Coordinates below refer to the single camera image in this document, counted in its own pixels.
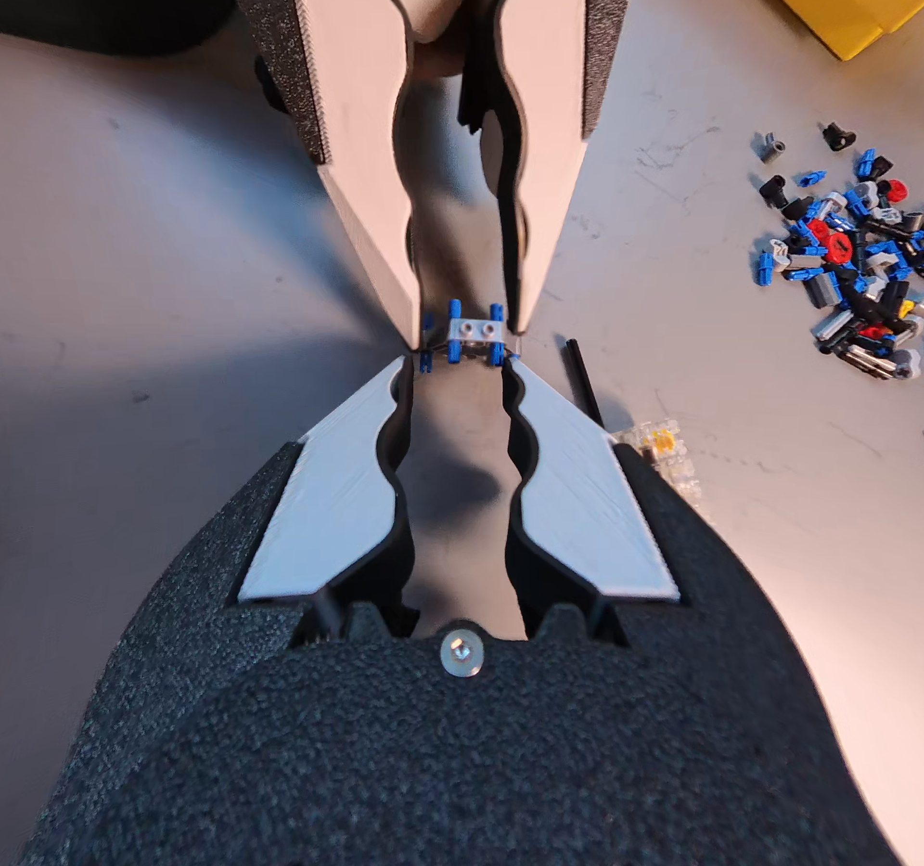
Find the black axle rod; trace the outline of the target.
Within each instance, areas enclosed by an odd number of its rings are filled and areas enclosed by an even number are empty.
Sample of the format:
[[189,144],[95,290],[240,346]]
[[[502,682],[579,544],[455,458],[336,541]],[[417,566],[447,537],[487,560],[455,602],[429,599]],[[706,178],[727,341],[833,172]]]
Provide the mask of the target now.
[[578,341],[574,338],[565,343],[565,358],[571,368],[573,386],[587,415],[600,427],[604,427],[603,416],[594,394],[590,377],[583,360]]

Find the pile of mixed building parts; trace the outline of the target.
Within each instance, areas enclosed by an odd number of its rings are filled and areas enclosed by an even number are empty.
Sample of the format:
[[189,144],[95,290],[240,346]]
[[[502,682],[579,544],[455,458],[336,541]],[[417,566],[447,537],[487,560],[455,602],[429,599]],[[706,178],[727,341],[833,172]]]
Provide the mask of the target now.
[[756,285],[799,284],[824,318],[812,329],[817,352],[871,378],[903,382],[922,374],[922,210],[876,149],[856,154],[839,189],[825,169],[756,179],[779,215],[752,262]]

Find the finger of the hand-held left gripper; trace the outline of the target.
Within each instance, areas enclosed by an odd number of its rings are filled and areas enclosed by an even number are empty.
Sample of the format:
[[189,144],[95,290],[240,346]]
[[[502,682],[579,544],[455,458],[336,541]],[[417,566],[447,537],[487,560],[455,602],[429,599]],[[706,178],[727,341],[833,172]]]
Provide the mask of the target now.
[[397,0],[294,1],[321,133],[321,182],[385,312],[416,350],[422,290],[395,149],[411,69],[406,14]]
[[501,0],[496,51],[520,134],[513,179],[517,311],[524,334],[539,301],[586,151],[586,0]]

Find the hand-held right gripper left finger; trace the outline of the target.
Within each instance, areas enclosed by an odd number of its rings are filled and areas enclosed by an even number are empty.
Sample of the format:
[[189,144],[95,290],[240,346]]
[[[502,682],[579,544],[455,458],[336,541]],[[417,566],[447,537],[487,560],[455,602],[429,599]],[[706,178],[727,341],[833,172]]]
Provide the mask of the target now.
[[397,468],[410,446],[413,361],[382,369],[299,440],[255,545],[238,602],[308,603],[337,637],[347,608],[372,603],[399,638],[414,629],[402,590],[414,565]]

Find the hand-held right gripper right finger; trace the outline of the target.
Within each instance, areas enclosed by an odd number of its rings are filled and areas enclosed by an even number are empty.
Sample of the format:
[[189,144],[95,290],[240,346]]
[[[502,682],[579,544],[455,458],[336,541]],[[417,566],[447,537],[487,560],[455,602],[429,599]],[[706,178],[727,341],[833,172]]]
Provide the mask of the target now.
[[502,370],[521,482],[505,565],[523,603],[677,603],[678,587],[609,433],[521,360]]

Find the grey beam frame with holes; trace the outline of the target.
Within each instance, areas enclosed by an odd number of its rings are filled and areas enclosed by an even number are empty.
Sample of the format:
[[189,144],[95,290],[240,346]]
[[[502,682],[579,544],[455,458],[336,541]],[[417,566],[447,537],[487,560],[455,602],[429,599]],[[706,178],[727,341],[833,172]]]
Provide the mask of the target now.
[[[483,359],[489,366],[491,366],[489,348],[490,339],[484,334],[484,328],[489,322],[489,319],[466,317],[463,317],[463,319],[465,324],[463,327],[465,336],[463,340],[463,348],[460,361],[465,358]],[[506,322],[504,322],[504,334],[505,354],[503,361],[508,359],[519,359],[521,357],[522,347],[520,336],[515,333],[511,333],[507,328]],[[447,325],[443,328],[435,328],[433,330],[432,339],[433,359],[437,354],[445,355],[446,357]]]

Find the person's left hand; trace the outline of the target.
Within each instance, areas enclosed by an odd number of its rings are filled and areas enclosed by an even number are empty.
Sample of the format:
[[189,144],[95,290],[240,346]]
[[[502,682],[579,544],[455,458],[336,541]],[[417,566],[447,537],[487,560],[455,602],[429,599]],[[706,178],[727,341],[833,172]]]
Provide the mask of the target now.
[[411,78],[414,82],[433,82],[463,72],[468,51],[468,33],[448,28],[439,38],[416,42],[412,53]]

